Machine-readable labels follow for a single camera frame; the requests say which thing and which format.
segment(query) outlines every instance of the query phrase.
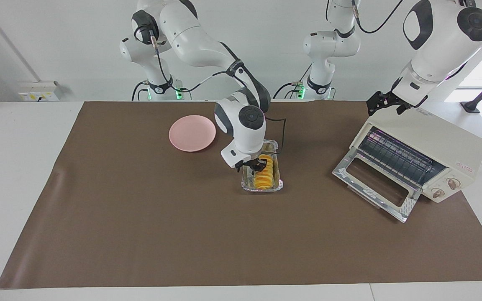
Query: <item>brown tablecloth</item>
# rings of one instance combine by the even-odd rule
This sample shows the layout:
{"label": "brown tablecloth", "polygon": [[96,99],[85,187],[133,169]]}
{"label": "brown tablecloth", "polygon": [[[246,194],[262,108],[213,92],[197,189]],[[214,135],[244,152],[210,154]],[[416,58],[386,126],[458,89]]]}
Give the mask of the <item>brown tablecloth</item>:
{"label": "brown tablecloth", "polygon": [[[482,227],[463,194],[423,199],[402,224],[331,174],[364,103],[273,103],[268,116],[287,117],[274,194],[241,189],[222,133],[194,154],[170,145],[174,121],[213,119],[213,106],[86,103],[0,288],[482,280]],[[267,137],[281,131],[270,122]]]}

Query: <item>white table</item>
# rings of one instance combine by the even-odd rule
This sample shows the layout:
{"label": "white table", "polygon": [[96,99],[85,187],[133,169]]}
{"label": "white table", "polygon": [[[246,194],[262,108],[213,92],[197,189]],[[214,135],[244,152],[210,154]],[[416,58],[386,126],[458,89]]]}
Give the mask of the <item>white table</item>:
{"label": "white table", "polygon": [[[0,275],[82,106],[80,102],[0,103]],[[482,118],[458,104],[423,108],[482,137]],[[482,224],[482,167],[465,189]],[[351,300],[476,301],[482,282],[225,286],[203,288],[79,288],[0,290],[0,300]]]}

